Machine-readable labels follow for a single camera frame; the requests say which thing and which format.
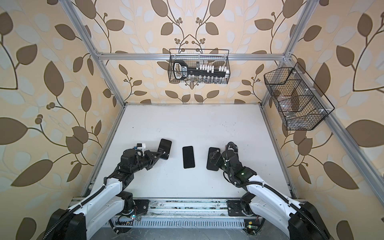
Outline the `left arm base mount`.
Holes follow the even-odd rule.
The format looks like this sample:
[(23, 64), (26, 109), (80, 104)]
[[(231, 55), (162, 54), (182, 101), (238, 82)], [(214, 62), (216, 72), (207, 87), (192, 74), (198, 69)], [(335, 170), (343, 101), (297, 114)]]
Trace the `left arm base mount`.
[(117, 234), (127, 233), (131, 230), (134, 223), (141, 221), (143, 215), (146, 215), (149, 209), (149, 200), (131, 200), (128, 206), (115, 217), (109, 220), (109, 225)]

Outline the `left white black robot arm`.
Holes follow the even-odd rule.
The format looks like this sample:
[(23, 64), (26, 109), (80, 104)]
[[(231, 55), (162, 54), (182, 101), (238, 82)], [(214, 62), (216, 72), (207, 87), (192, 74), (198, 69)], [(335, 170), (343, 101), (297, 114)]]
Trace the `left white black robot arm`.
[(115, 215), (136, 219), (147, 213), (149, 201), (134, 201), (126, 187), (140, 170), (150, 170), (162, 152), (127, 149), (114, 171), (104, 178), (102, 186), (67, 210), (58, 209), (49, 220), (44, 240), (89, 240)]

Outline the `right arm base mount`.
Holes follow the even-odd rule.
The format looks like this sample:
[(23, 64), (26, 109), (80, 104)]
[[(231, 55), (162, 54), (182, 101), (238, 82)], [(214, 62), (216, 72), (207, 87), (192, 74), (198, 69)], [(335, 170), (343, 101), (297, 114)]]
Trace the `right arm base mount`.
[(228, 200), (228, 215), (230, 217), (245, 217), (243, 231), (249, 236), (256, 236), (264, 226), (265, 219), (251, 213), (250, 207), (241, 200)]

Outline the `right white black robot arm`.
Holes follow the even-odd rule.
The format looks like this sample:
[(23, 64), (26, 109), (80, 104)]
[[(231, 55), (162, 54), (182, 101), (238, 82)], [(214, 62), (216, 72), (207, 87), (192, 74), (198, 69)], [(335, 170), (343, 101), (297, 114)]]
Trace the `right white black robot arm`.
[(257, 215), (280, 229), (291, 240), (329, 240), (331, 234), (314, 205), (294, 200), (268, 185), (239, 160), (238, 146), (229, 142), (223, 152), (211, 151), (210, 163), (223, 170), (233, 186), (246, 190), (240, 199), (242, 214)]

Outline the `black phone case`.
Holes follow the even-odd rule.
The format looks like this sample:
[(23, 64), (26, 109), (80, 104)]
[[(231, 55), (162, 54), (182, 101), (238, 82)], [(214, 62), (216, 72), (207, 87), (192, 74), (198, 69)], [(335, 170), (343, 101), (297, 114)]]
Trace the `black phone case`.
[(219, 170), (219, 168), (215, 165), (216, 163), (215, 157), (219, 153), (220, 153), (219, 148), (214, 148), (214, 147), (209, 148), (207, 166), (206, 166), (207, 170), (215, 171), (215, 172)]

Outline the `black phone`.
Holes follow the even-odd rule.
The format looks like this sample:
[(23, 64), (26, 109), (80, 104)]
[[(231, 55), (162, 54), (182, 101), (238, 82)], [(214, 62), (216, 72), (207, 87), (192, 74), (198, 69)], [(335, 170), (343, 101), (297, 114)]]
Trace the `black phone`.
[(183, 147), (183, 167), (184, 169), (190, 169), (195, 167), (193, 146)]

